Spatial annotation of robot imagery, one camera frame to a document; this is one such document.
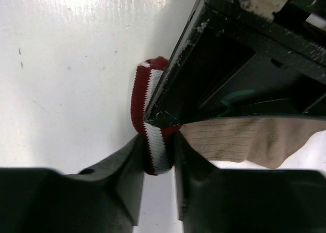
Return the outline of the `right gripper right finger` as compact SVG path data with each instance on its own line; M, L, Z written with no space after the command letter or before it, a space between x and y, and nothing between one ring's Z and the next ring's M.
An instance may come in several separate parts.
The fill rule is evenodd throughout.
M173 138L184 232L325 232L325 176L313 170L220 169Z

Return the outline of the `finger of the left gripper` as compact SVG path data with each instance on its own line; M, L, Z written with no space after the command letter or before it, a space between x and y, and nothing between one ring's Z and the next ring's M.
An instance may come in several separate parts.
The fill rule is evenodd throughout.
M312 15L325 19L325 0L196 0L145 120L325 120L325 32Z

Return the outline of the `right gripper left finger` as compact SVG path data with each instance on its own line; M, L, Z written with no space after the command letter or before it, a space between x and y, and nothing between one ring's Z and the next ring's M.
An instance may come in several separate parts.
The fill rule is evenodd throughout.
M138 224L145 140L77 174L1 169L1 232L132 232Z

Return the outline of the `brown sock with striped cuff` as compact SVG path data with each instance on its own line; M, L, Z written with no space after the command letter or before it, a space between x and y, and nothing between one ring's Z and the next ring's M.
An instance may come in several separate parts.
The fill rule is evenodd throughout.
M180 131L189 145L207 160L250 161L275 169L302 148L309 138L325 130L325 122L294 118L235 118L158 128L144 120L144 113L167 66L164 57L138 65L131 96L132 124L146 142L145 172L160 175L174 164L168 147Z

